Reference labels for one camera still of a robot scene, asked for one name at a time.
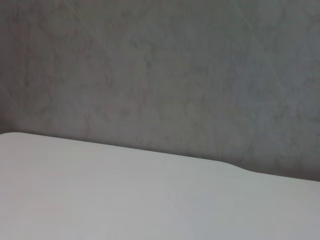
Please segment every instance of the white surface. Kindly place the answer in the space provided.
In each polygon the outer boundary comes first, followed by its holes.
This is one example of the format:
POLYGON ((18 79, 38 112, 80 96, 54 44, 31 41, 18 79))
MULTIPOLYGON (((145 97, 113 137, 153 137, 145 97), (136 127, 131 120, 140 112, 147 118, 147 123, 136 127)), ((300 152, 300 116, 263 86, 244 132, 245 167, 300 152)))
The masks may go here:
POLYGON ((301 240, 320 183, 217 161, 0 135, 1 240, 301 240))

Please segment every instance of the white table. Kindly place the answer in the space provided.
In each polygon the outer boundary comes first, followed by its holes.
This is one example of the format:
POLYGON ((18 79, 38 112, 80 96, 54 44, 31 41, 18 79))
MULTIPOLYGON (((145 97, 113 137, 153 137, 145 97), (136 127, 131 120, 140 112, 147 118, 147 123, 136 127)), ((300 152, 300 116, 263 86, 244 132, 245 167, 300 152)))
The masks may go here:
POLYGON ((0 240, 320 239, 320 182, 212 160, 0 135, 0 240))

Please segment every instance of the white tabletop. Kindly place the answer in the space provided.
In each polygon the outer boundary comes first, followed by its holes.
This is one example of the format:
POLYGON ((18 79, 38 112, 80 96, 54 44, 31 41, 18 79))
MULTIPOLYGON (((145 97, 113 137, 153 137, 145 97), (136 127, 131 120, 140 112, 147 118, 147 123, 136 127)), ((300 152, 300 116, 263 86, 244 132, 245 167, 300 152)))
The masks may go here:
POLYGON ((320 183, 212 160, 0 135, 1 240, 320 238, 320 183))

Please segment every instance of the textured wall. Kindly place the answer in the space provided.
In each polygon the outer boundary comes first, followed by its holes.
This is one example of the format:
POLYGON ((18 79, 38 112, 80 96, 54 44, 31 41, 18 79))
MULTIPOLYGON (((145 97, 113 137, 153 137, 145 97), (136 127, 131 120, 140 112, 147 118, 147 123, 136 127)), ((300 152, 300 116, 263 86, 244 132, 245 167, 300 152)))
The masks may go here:
POLYGON ((320 180, 320 1, 0 2, 1 131, 320 180))

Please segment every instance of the gray wall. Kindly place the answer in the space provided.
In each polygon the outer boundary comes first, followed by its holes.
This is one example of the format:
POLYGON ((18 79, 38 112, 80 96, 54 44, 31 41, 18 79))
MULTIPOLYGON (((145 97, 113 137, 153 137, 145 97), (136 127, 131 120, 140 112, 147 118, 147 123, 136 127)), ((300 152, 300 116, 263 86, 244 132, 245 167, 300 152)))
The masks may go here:
POLYGON ((320 1, 0 2, 0 130, 320 180, 320 1))

